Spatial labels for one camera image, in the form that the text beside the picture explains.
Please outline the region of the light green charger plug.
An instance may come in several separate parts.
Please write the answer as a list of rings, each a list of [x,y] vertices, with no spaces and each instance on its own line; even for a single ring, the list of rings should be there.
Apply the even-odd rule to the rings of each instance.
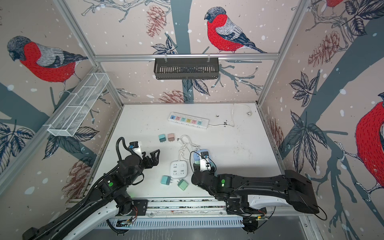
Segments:
[[[182,190],[182,191],[185,191],[187,189],[187,187],[189,186],[189,183],[187,181],[185,181],[184,179],[180,179],[178,181],[178,187]]]

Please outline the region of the white square socket cube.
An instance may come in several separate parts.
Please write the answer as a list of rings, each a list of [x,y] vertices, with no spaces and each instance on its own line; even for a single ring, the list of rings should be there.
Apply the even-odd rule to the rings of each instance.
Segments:
[[[172,179],[184,179],[188,174],[186,161],[173,161],[170,164],[170,176]]]

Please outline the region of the blue square socket cube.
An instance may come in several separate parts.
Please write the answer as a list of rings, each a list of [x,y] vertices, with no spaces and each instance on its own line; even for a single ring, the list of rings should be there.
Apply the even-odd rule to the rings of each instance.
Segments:
[[[199,165],[202,157],[208,157],[208,158],[210,157],[209,151],[207,149],[198,150],[198,151],[192,153],[192,158],[194,160],[194,164]]]

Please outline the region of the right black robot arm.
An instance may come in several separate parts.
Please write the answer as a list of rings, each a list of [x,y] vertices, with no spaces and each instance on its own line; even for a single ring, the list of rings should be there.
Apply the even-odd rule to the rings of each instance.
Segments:
[[[265,215],[265,208],[280,206],[292,206],[304,214],[320,212],[312,182],[292,170],[265,178],[195,171],[191,181],[216,200],[225,202],[227,213],[232,215]]]

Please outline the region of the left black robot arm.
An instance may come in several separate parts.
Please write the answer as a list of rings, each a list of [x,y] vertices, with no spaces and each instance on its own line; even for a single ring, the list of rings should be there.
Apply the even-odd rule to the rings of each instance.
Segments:
[[[125,159],[122,159],[121,154],[118,154],[118,164],[100,177],[79,203],[47,225],[39,229],[32,227],[26,230],[22,239],[62,240],[86,218],[111,202],[116,203],[118,214],[128,215],[133,212],[134,217],[137,217],[140,211],[127,193],[127,188],[134,185],[134,181],[139,176],[144,175],[145,169],[157,166],[159,156],[160,150],[151,152],[150,156],[142,153],[140,157],[133,153]]]

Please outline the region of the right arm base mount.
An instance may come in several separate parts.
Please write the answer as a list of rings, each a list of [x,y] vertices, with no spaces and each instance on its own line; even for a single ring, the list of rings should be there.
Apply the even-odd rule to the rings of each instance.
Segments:
[[[253,209],[250,207],[249,203],[246,200],[241,198],[230,198],[225,200],[226,203],[226,212],[229,215],[237,215],[240,217],[251,217],[252,215],[262,215],[267,214],[266,208],[262,209]]]

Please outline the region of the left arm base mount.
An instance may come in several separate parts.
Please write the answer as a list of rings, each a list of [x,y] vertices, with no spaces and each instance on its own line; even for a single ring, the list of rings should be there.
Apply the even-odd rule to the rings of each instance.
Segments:
[[[147,213],[149,200],[133,199],[119,206],[117,216],[145,216]]]

